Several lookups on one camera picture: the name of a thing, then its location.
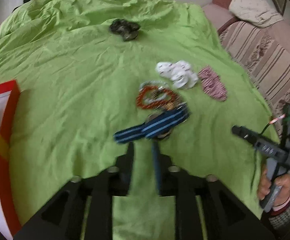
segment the striped fabric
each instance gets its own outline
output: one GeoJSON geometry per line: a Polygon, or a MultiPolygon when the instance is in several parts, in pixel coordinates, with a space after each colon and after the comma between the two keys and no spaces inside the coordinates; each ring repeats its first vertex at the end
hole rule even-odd
{"type": "MultiPolygon", "coordinates": [[[[221,43],[267,101],[275,116],[290,103],[290,53],[264,29],[240,21],[221,35],[221,43]]],[[[281,126],[276,126],[281,134],[281,126]]]]}

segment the metal bolt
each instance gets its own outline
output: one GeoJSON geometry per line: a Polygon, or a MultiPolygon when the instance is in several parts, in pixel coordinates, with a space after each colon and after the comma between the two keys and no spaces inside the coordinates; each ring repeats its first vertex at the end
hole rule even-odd
{"type": "Polygon", "coordinates": [[[218,178],[217,178],[215,175],[210,174],[210,175],[207,175],[207,176],[206,176],[206,180],[207,180],[208,182],[215,182],[215,181],[218,180],[218,178]]]}
{"type": "Polygon", "coordinates": [[[116,173],[118,171],[119,171],[119,168],[116,166],[111,166],[107,169],[107,172],[109,172],[109,173],[116,173]]]}
{"type": "Polygon", "coordinates": [[[179,172],[180,168],[178,166],[170,166],[168,170],[169,172],[179,172]]]}
{"type": "Polygon", "coordinates": [[[74,182],[74,183],[78,183],[82,180],[82,178],[80,176],[74,176],[71,178],[71,182],[74,182]]]}

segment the green fabric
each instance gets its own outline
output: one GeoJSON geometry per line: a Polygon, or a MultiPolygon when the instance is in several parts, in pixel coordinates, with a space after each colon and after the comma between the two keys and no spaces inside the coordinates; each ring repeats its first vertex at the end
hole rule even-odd
{"type": "MultiPolygon", "coordinates": [[[[24,224],[73,175],[89,177],[126,151],[113,134],[152,113],[136,107],[139,85],[164,80],[160,61],[207,64],[221,77],[228,99],[218,102],[201,85],[178,90],[192,115],[160,143],[174,163],[197,176],[217,175],[258,217],[261,157],[250,188],[253,149],[231,134],[233,125],[261,131],[271,115],[242,67],[222,49],[203,10],[172,0],[33,0],[0,30],[0,83],[17,79],[10,177],[24,224]],[[141,25],[123,42],[109,32],[116,18],[141,25]]],[[[266,133],[277,139],[274,128],[266,133]]],[[[114,199],[114,239],[172,239],[174,199],[155,190],[151,143],[135,142],[130,197],[114,199]]]]}

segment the gray handle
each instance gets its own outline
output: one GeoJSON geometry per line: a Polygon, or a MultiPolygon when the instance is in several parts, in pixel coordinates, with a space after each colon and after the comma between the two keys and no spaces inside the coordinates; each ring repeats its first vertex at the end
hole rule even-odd
{"type": "Polygon", "coordinates": [[[265,196],[263,200],[260,200],[260,206],[264,209],[264,212],[268,213],[274,206],[275,199],[280,193],[282,186],[277,186],[274,182],[270,186],[270,193],[265,196]]]}

